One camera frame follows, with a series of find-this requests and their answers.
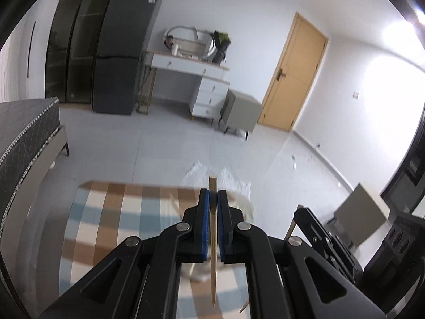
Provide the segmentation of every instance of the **checkered tablecloth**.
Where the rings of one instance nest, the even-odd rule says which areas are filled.
[[[199,189],[152,187],[108,182],[79,186],[71,206],[62,248],[59,293],[62,295],[128,236],[142,240],[178,223],[180,215],[199,199]],[[229,203],[234,197],[229,194]],[[211,304],[211,281],[182,277],[177,318],[243,319],[248,299],[243,265],[217,274],[217,301]]]

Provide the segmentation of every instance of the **gray mattress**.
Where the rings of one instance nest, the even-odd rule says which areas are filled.
[[[0,236],[16,190],[58,128],[57,98],[0,103]]]

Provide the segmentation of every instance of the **refrigerator door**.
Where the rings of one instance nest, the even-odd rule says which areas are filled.
[[[132,58],[99,58],[93,79],[93,111],[131,115],[139,61]]]
[[[110,0],[97,57],[140,57],[147,47],[162,0]]]

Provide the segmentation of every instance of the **blue gripper pad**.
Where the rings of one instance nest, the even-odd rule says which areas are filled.
[[[202,259],[207,260],[208,242],[210,240],[210,191],[205,195],[205,205],[203,206],[202,225]]]
[[[220,259],[224,262],[224,225],[223,225],[223,209],[222,209],[222,201],[220,196],[217,195],[217,237],[218,237],[218,245],[220,246]]]

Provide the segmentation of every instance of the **silver bolt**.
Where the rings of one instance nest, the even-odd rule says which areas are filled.
[[[251,225],[248,222],[239,222],[237,224],[239,230],[249,230],[251,229]]]
[[[127,247],[135,247],[139,244],[140,239],[137,236],[130,236],[125,239],[125,245]]]
[[[190,225],[186,222],[180,222],[177,225],[177,230],[178,231],[188,231],[190,229]]]
[[[301,245],[302,244],[302,240],[301,240],[301,238],[299,238],[298,236],[291,236],[289,239],[288,239],[288,242],[289,242],[289,244],[291,245],[291,246],[299,246],[299,245]]]

